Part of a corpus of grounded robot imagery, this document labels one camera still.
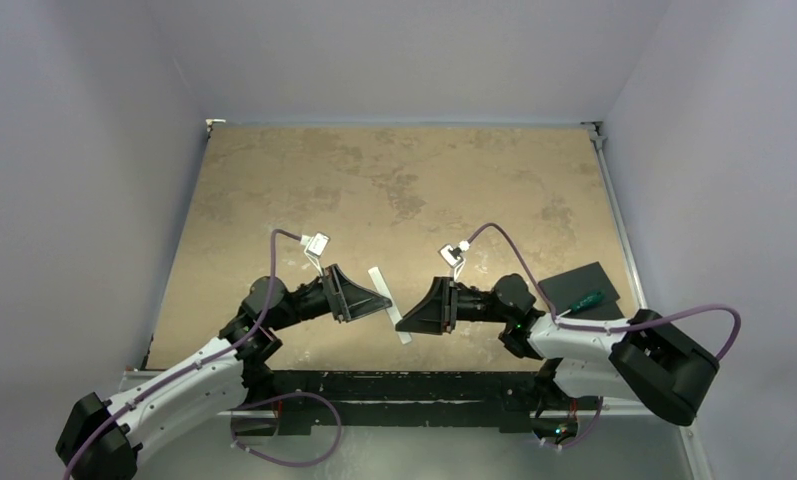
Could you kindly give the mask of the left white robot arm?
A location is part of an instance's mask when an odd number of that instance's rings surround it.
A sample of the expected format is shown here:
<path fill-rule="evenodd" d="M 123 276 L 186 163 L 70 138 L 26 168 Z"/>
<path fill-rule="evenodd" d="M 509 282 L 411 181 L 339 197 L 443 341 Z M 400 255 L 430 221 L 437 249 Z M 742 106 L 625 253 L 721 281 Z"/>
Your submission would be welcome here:
<path fill-rule="evenodd" d="M 161 447 L 224 411 L 302 398 L 280 392 L 266 362 L 281 347 L 279 329 L 330 314 L 350 322 L 392 307 L 382 278 L 367 289 L 337 265 L 289 291 L 274 276 L 257 279 L 236 315 L 196 353 L 151 380 L 103 400 L 78 400 L 57 440 L 66 479 L 131 479 Z"/>

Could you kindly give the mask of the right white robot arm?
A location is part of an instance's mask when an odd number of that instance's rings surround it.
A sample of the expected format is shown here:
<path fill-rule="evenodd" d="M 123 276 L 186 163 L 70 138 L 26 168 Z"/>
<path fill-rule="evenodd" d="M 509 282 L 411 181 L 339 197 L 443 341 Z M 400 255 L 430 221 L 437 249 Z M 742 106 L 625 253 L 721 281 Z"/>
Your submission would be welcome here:
<path fill-rule="evenodd" d="M 693 423 L 720 368 L 704 347 L 651 310 L 616 320 L 552 320 L 535 302 L 518 274 L 500 278 L 488 291 L 437 277 L 395 329 L 442 335 L 460 321 L 500 323 L 498 338 L 507 351 L 542 361 L 535 392 L 543 404 L 627 399 L 674 425 Z"/>

